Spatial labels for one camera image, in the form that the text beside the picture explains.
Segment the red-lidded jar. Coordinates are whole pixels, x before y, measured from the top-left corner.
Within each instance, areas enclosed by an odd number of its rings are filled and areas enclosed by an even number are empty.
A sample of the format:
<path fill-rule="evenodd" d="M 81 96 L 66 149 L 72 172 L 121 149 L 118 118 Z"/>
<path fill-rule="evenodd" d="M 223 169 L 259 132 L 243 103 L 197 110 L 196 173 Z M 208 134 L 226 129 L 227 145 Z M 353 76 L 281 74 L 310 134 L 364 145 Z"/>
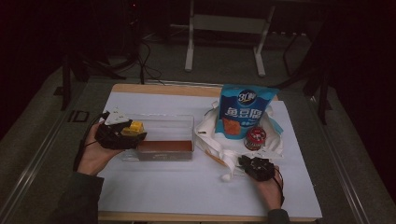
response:
<path fill-rule="evenodd" d="M 259 150 L 265 143 L 266 132 L 262 127 L 252 127 L 247 131 L 244 145 L 248 150 Z"/>

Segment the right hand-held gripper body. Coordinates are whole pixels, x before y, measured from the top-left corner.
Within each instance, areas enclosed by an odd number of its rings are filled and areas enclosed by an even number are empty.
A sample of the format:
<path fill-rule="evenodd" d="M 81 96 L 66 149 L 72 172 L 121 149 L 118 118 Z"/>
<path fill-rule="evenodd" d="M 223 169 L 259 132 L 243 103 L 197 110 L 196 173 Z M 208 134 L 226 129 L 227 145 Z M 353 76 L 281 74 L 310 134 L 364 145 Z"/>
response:
<path fill-rule="evenodd" d="M 257 181 L 267 181 L 275 176 L 275 166 L 268 159 L 250 159 L 250 172 L 247 173 Z"/>

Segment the brown drink carton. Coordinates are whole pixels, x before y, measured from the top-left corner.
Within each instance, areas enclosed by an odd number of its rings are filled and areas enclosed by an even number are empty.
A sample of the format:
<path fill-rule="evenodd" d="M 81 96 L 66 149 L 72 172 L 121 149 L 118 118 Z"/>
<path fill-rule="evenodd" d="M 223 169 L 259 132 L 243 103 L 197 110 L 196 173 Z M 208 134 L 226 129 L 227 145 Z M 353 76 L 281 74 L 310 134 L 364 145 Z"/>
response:
<path fill-rule="evenodd" d="M 144 141 L 137 148 L 141 161 L 190 161 L 192 141 Z"/>

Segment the person's left hand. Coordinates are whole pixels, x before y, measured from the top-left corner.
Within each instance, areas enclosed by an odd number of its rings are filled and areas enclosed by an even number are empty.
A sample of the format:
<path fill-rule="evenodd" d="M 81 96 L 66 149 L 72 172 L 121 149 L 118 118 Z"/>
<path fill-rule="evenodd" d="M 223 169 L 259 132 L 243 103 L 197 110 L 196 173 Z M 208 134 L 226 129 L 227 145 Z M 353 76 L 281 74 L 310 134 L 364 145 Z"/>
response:
<path fill-rule="evenodd" d="M 94 124 L 83 144 L 82 156 L 79 160 L 77 172 L 84 175 L 98 175 L 122 149 L 107 149 L 102 147 L 96 140 L 95 135 L 99 123 Z"/>

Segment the black tripod stand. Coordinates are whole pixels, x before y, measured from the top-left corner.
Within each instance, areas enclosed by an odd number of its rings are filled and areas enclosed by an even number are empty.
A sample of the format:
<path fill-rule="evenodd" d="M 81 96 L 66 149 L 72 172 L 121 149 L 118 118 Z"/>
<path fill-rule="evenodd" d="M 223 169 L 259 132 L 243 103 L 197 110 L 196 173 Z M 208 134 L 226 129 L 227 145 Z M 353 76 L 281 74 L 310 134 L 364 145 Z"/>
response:
<path fill-rule="evenodd" d="M 139 83 L 145 83 L 144 63 L 140 57 L 141 30 L 140 30 L 140 0 L 122 0 L 124 22 L 126 30 L 126 58 L 127 64 L 138 63 Z"/>

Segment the person's right hand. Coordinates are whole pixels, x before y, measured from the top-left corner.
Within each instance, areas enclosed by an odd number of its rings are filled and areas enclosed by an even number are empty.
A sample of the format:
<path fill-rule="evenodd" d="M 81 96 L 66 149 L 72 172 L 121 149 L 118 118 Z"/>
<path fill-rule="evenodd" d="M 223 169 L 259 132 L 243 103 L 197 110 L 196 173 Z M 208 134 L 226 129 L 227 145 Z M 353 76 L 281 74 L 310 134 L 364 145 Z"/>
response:
<path fill-rule="evenodd" d="M 274 179 L 259 182 L 252 178 L 252 182 L 256 187 L 265 207 L 271 211 L 273 209 L 280 209 L 282 202 L 282 186 L 283 180 L 281 179 L 279 173 L 276 173 Z"/>

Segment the blue snack bag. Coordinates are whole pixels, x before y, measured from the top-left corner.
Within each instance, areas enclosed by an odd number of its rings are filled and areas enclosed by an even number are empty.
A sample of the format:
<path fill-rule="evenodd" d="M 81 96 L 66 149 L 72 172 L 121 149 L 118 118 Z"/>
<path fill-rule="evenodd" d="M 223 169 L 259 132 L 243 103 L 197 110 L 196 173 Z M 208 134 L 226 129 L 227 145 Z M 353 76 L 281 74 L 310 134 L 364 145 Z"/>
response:
<path fill-rule="evenodd" d="M 279 89 L 254 85 L 226 84 L 219 98 L 216 133 L 228 139 L 242 139 L 261 120 Z"/>

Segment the low black stand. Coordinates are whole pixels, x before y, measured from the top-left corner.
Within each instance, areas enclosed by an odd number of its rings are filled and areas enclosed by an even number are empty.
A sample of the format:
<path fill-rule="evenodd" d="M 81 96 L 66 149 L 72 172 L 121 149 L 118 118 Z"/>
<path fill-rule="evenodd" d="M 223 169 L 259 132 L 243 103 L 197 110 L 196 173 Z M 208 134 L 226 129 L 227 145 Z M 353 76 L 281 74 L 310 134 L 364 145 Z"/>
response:
<path fill-rule="evenodd" d="M 63 104 L 61 109 L 66 110 L 72 99 L 71 92 L 71 73 L 73 73 L 78 81 L 87 82 L 89 79 L 86 71 L 86 64 L 98 70 L 106 77 L 113 79 L 124 79 L 124 77 L 113 73 L 110 69 L 105 68 L 99 62 L 90 59 L 88 56 L 80 52 L 68 52 L 63 57 L 63 85 L 61 87 L 61 95 L 63 97 Z"/>

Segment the yellow drink carton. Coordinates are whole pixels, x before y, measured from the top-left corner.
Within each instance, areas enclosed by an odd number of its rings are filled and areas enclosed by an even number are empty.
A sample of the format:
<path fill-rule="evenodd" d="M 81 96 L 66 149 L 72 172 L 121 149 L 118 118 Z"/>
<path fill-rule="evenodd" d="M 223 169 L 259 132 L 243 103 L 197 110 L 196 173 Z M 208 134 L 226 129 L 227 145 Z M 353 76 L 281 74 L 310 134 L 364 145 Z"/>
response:
<path fill-rule="evenodd" d="M 141 121 L 133 121 L 129 127 L 122 129 L 123 135 L 135 136 L 144 132 L 144 125 Z"/>

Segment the white metal desk frame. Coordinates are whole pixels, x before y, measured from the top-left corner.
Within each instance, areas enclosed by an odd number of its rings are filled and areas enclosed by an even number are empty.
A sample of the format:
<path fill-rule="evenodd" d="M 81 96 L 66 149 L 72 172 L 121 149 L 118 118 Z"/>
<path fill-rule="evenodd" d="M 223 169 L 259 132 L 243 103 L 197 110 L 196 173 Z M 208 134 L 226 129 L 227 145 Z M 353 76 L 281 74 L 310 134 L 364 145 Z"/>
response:
<path fill-rule="evenodd" d="M 272 18 L 275 14 L 275 10 L 275 6 L 269 6 L 265 19 L 196 14 L 194 12 L 194 0 L 190 0 L 190 16 L 188 26 L 189 39 L 184 66 L 185 71 L 190 72 L 193 68 L 194 31 L 206 30 L 259 35 L 261 39 L 258 44 L 253 47 L 253 54 L 258 76 L 264 77 L 266 75 L 266 72 L 262 59 L 262 49 L 266 37 L 269 34 L 269 28 L 272 22 Z"/>

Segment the white printed tote bag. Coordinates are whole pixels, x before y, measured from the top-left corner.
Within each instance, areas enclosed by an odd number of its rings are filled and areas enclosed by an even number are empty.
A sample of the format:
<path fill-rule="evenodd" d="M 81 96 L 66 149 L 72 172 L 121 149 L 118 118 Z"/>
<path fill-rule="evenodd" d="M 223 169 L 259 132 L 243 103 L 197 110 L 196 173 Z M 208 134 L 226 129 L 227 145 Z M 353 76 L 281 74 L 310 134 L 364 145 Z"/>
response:
<path fill-rule="evenodd" d="M 229 172 L 221 177 L 223 181 L 231 181 L 233 175 L 243 175 L 238 159 L 247 156 L 250 159 L 282 159 L 283 129 L 272 118 L 273 109 L 269 105 L 259 122 L 259 126 L 266 133 L 264 144 L 258 150 L 248 150 L 244 145 L 244 139 L 227 139 L 223 133 L 215 133 L 216 122 L 219 113 L 219 102 L 215 101 L 205 113 L 203 120 L 195 126 L 194 143 L 215 161 L 225 165 Z"/>

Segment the metal floor rail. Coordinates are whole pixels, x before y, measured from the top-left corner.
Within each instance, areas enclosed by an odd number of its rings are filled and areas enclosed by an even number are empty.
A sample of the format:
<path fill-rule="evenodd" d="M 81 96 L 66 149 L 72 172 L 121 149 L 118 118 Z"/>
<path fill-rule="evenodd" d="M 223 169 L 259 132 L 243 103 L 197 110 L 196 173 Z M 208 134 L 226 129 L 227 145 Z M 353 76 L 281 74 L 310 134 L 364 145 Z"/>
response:
<path fill-rule="evenodd" d="M 30 188 L 31 184 L 35 180 L 36 174 L 42 166 L 44 159 L 49 153 L 50 148 L 52 147 L 62 124 L 64 123 L 64 120 L 65 113 L 62 113 L 51 126 L 49 133 L 44 138 L 43 142 L 38 148 L 38 151 L 21 173 L 16 185 L 13 187 L 10 195 L 7 197 L 5 204 L 0 209 L 0 219 L 8 219 L 11 216 L 27 190 Z"/>
<path fill-rule="evenodd" d="M 330 160 L 332 161 L 332 167 L 336 172 L 338 182 L 341 185 L 351 212 L 355 220 L 357 221 L 357 224 L 370 224 L 369 218 L 367 217 L 366 212 L 361 204 L 361 200 L 347 173 L 347 169 L 342 163 L 338 150 L 334 142 L 332 141 L 328 128 L 322 123 L 321 118 L 318 115 L 318 100 L 314 96 L 312 96 L 309 98 L 309 102 L 315 111 L 315 115 L 318 117 L 319 128 L 324 136 L 326 146 L 330 151 Z"/>

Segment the white table mat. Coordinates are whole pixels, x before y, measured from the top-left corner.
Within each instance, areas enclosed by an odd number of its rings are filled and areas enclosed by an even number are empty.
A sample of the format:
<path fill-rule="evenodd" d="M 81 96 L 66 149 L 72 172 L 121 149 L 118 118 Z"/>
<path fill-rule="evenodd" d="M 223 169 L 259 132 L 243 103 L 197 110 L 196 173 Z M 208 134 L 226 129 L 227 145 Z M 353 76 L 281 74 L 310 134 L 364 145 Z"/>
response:
<path fill-rule="evenodd" d="M 200 122 L 215 97 L 112 92 L 105 109 L 126 114 L 193 115 Z M 322 216 L 304 164 L 289 113 L 281 101 L 271 103 L 274 119 L 283 129 L 283 158 L 276 160 L 284 177 L 283 208 L 292 218 Z M 228 169 L 201 149 L 191 161 L 111 160 L 100 174 L 105 179 L 99 202 L 102 212 L 164 213 L 264 217 L 266 209 L 250 178 L 220 179 Z"/>

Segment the clear plastic box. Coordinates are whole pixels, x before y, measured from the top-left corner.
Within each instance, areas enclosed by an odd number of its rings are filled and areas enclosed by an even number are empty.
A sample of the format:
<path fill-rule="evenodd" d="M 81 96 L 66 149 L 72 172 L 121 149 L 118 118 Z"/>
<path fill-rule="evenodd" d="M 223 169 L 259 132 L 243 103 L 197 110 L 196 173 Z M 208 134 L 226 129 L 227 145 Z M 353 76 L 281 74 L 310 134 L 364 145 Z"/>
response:
<path fill-rule="evenodd" d="M 147 132 L 144 141 L 192 141 L 194 151 L 193 116 L 128 114 L 128 117 L 143 122 Z M 120 154 L 120 158 L 123 161 L 140 161 L 137 157 L 137 149 L 125 150 Z"/>

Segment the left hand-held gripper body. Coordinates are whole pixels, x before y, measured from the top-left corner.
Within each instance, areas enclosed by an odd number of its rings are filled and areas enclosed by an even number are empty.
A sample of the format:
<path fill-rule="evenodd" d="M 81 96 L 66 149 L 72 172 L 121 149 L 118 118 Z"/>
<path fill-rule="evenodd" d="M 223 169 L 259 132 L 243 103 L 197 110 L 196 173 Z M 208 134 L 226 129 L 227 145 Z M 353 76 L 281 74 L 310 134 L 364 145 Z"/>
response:
<path fill-rule="evenodd" d="M 108 149 L 131 149 L 136 148 L 139 141 L 128 139 L 121 133 L 121 124 L 129 118 L 117 107 L 108 110 L 104 116 L 104 122 L 98 127 L 95 140 L 104 148 Z"/>

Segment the black angled stand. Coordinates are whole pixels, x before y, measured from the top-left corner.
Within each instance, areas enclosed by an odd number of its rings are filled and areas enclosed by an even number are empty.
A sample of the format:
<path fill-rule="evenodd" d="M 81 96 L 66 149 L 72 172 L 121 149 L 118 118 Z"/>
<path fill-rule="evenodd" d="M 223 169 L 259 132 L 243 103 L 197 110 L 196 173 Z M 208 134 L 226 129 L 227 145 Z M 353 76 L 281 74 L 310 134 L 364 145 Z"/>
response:
<path fill-rule="evenodd" d="M 317 91 L 319 91 L 318 118 L 323 125 L 326 125 L 326 106 L 331 62 L 329 56 L 328 36 L 326 34 L 326 22 L 306 21 L 303 25 L 303 31 L 311 41 L 311 46 L 308 52 L 306 53 L 301 65 L 290 73 L 286 53 L 295 42 L 295 36 L 282 55 L 286 71 L 290 75 L 290 78 L 279 84 L 273 85 L 273 88 L 282 90 L 300 80 L 307 79 L 303 87 L 303 93 L 305 96 L 313 98 Z"/>

